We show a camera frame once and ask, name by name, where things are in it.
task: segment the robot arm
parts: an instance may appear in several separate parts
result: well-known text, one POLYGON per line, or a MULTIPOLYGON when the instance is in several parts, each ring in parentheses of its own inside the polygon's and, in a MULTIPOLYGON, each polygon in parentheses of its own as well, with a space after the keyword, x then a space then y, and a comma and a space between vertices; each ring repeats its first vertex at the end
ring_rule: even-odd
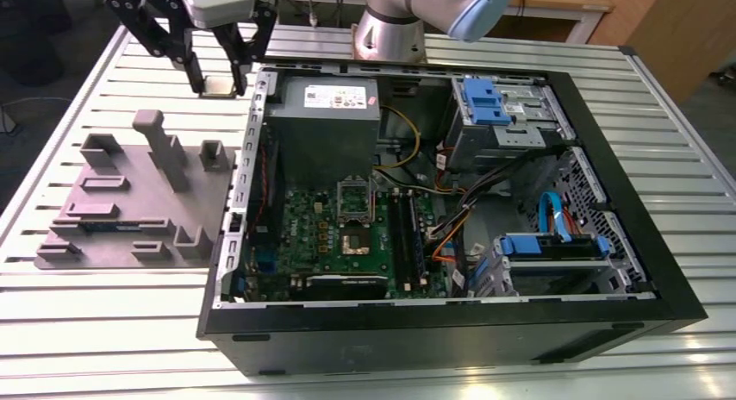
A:
POLYGON ((174 67, 187 73, 192 91, 228 96, 246 94, 246 75, 255 61, 266 55, 276 23, 279 0, 104 0, 123 25, 155 57, 168 57, 174 67), (150 4, 170 20, 168 31, 148 12, 150 4), (258 30, 244 41, 238 22, 250 18, 258 30), (192 30, 210 29, 230 60, 232 85, 219 90, 218 78, 203 77, 192 51, 192 30))
MULTIPOLYGON (((359 59, 424 60, 423 22, 452 38, 472 42, 491 30, 511 0, 368 0, 356 30, 359 59)), ((276 23, 279 0, 106 0, 123 25, 155 57, 168 57, 187 73, 192 91, 207 96, 246 94, 246 75, 263 59, 276 23), (147 3, 170 20, 168 31, 150 14, 147 3), (250 17, 258 30, 244 41, 238 22, 250 17), (192 30, 208 29, 230 60, 232 84, 203 77, 192 51, 192 30)))
POLYGON ((356 30, 360 59, 419 62, 424 59, 423 21, 456 40, 478 41, 511 0, 367 0, 356 30))

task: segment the power supply label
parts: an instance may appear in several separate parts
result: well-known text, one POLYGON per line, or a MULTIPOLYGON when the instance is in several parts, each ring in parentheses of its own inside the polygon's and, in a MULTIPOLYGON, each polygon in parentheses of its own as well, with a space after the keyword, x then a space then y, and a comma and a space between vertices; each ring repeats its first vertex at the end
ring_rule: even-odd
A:
POLYGON ((304 106, 308 109, 367 109, 366 87, 310 85, 304 106))

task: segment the aluminum extrusion table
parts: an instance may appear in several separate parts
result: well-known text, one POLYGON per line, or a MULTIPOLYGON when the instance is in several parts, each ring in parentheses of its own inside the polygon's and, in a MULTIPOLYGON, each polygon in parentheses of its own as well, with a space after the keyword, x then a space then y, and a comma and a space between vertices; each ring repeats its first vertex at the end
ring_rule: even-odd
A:
MULTIPOLYGON (((244 36, 252 29, 243 27, 244 36)), ((348 30, 278 27, 271 53, 346 59, 348 30)), ((208 72, 230 72, 196 33, 208 72)), ((430 35, 432 63, 570 72, 710 319, 580 364, 246 378, 195 338, 206 270, 51 271, 34 257, 84 159, 88 133, 146 144, 136 109, 160 109, 183 145, 239 147, 248 94, 199 99, 186 74, 120 29, 0 218, 0 396, 178 398, 718 398, 736 393, 736 184, 638 57, 615 47, 430 35)))

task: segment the wooden cabinet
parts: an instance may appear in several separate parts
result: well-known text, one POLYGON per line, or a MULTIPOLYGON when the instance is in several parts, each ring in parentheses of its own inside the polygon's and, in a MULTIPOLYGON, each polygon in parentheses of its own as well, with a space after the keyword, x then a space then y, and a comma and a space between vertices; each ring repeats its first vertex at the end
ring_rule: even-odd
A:
POLYGON ((612 0, 590 44, 634 47, 676 102, 736 48, 736 0, 612 0))

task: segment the label sticker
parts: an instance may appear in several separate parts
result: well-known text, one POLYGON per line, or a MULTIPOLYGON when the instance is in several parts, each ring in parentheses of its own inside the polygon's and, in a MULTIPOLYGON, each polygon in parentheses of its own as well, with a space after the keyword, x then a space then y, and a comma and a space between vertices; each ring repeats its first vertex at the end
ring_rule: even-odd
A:
POLYGON ((448 166, 448 157, 444 154, 438 154, 438 168, 446 170, 448 166))
POLYGON ((464 285, 464 276, 463 274, 460 273, 460 271, 458 269, 455 269, 452 271, 452 280, 456 281, 456 284, 460 288, 463 288, 463 285, 464 285))
POLYGON ((524 107, 522 103, 506 103, 506 112, 510 114, 524 114, 524 107))
POLYGON ((472 245, 471 254, 468 256, 478 256, 483 253, 484 250, 486 247, 480 243, 476 243, 475 245, 472 245))
POLYGON ((306 88, 304 106, 308 109, 367 109, 366 87, 310 85, 306 88))

